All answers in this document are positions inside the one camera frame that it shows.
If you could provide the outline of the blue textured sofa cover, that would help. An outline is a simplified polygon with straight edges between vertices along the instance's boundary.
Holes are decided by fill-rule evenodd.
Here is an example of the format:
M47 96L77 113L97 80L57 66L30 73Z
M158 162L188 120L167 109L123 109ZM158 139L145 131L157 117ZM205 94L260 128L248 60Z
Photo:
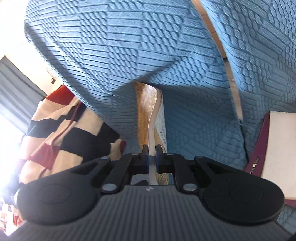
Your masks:
M164 96L168 151L243 169L269 111L295 112L295 1L202 1L242 104L237 116L219 50L191 1L30 1L27 39L65 84L141 148L135 84Z

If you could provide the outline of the red black cream striped blanket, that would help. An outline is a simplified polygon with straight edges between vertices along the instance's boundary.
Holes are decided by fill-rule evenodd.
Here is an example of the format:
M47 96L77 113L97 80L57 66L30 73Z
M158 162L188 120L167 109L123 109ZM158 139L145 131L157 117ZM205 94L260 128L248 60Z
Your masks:
M24 184L73 168L98 157L119 159L125 141L65 85L42 99L20 146L16 168L4 188L1 237L23 220L13 196Z

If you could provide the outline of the grey window curtain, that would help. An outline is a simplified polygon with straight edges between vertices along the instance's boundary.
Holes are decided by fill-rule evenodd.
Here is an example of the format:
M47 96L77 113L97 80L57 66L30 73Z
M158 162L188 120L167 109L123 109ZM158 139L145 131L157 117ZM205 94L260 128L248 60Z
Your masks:
M47 96L7 57L1 58L1 118L26 133L37 106Z

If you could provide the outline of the brown white cover book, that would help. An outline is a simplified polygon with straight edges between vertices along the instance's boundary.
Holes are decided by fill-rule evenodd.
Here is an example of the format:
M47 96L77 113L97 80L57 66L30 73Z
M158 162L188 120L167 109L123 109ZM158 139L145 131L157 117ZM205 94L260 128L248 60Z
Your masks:
M167 134L162 92L148 84L135 84L138 140L149 148L149 180L152 185L168 185L169 174L156 170L156 146L167 152Z

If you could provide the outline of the purple cover white book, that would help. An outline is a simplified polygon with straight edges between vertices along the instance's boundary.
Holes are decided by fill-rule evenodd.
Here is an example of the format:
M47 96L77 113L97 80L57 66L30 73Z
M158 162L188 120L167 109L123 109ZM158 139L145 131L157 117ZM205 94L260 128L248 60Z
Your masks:
M285 204L295 207L295 114L271 111L264 117L245 172L276 184Z

